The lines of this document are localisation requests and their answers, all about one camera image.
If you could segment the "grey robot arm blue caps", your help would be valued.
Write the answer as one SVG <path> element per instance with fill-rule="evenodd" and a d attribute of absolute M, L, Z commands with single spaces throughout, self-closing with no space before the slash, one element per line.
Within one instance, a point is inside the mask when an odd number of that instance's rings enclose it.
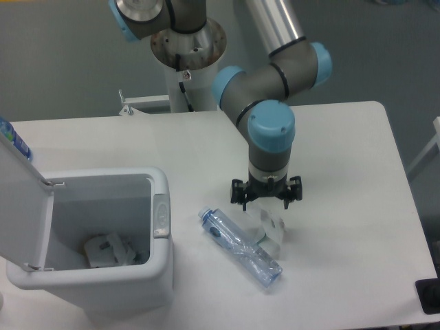
<path fill-rule="evenodd" d="M 303 198 L 301 178 L 287 174 L 295 119 L 286 100 L 326 81 L 332 60 L 322 44 L 307 40 L 291 1 L 246 2 L 269 56 L 251 74 L 219 69 L 226 33 L 208 17 L 205 1 L 110 1 L 109 7 L 126 40 L 150 38 L 172 112 L 220 109 L 247 141 L 248 180 L 232 181 L 232 203 Z"/>

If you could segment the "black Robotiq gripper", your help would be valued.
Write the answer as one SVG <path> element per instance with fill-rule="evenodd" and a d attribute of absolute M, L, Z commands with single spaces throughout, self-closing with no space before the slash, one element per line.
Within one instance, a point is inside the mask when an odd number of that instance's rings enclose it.
<path fill-rule="evenodd" d="M 280 180 L 269 179 L 261 182 L 252 175 L 248 182 L 233 179 L 230 189 L 230 203 L 242 205 L 242 210 L 247 210 L 247 203 L 262 197 L 276 197 L 283 200 L 284 209 L 289 204 L 303 199 L 303 183 L 301 176 L 291 177 L 287 181 L 285 175 Z"/>

